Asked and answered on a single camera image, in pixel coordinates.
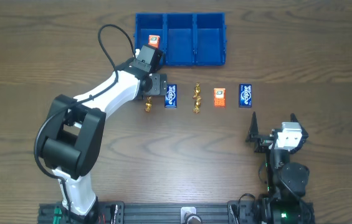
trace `wooden table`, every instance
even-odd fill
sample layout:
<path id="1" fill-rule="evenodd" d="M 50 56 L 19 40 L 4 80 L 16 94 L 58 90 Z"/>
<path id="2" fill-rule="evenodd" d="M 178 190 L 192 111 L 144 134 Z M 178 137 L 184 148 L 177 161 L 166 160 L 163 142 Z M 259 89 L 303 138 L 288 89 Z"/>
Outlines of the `wooden table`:
<path id="1" fill-rule="evenodd" d="M 292 160 L 310 168 L 307 202 L 317 223 L 352 222 L 352 0 L 0 1 L 0 223 L 35 223 L 39 203 L 62 198 L 35 165 L 32 145 L 54 97 L 75 96 L 112 70 L 97 31 L 130 35 L 136 12 L 226 13 L 223 67 L 165 67 L 178 84 L 176 110 L 153 100 L 122 106 L 107 121 L 92 170 L 101 201 L 227 202 L 266 192 L 264 160 L 244 142 L 252 112 L 261 133 L 295 113 L 310 134 Z M 103 41 L 116 63 L 130 57 L 115 29 Z M 200 114 L 193 87 L 202 86 Z M 252 109 L 237 106 L 252 83 Z M 213 107 L 227 89 L 227 108 Z"/>

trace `wooden surface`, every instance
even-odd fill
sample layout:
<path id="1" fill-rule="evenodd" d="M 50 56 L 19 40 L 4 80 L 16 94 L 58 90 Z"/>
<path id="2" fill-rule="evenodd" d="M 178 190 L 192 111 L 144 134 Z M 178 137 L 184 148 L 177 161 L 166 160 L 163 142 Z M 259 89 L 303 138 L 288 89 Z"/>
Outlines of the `wooden surface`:
<path id="1" fill-rule="evenodd" d="M 227 202 L 266 191 L 264 155 L 244 142 L 253 111 L 261 133 L 295 113 L 310 134 L 292 160 L 310 169 L 305 200 L 317 223 L 352 222 L 352 0 L 0 1 L 0 223 L 35 223 L 39 203 L 61 199 L 36 167 L 32 145 L 55 96 L 84 93 L 112 70 L 97 42 L 106 23 L 130 35 L 136 12 L 224 11 L 223 67 L 163 69 L 178 84 L 176 110 L 153 100 L 122 106 L 107 121 L 92 170 L 99 199 Z M 116 30 L 103 32 L 116 63 L 130 56 Z M 201 114 L 193 86 L 202 83 Z M 237 107 L 239 83 L 253 108 Z M 214 108 L 213 88 L 227 89 Z"/>

